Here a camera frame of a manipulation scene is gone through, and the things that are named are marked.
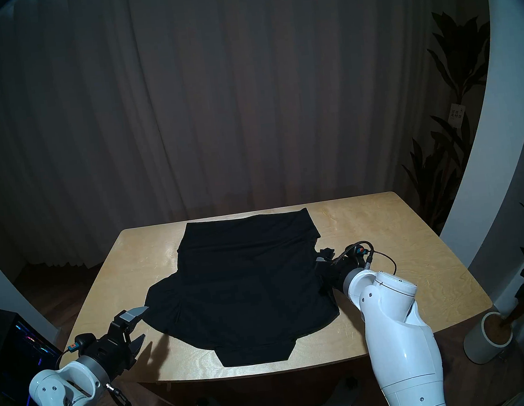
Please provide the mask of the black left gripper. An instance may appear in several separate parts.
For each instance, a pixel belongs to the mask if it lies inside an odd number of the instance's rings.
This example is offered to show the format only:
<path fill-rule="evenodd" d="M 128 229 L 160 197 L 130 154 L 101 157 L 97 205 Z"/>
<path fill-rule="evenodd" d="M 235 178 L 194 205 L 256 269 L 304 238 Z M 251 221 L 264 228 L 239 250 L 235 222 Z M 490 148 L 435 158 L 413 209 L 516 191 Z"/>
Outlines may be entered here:
<path fill-rule="evenodd" d="M 110 382 L 136 363 L 146 335 L 141 334 L 131 340 L 130 334 L 148 309 L 142 306 L 122 311 L 111 322 L 108 332 L 99 339 L 93 333 L 81 334 L 82 354 L 95 360 Z"/>

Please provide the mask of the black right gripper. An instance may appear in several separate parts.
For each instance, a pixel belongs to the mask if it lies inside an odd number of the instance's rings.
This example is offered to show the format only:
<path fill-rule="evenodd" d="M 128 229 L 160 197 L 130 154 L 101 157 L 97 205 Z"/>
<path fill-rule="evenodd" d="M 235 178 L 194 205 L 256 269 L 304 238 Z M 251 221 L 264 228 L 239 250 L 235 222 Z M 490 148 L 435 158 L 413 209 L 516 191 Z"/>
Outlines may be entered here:
<path fill-rule="evenodd" d="M 338 261 L 332 257 L 333 253 L 319 254 L 316 257 L 318 276 L 327 292 L 332 292 L 333 289 L 343 291 L 347 275 L 359 267 L 358 259 L 353 254 L 343 254 Z"/>

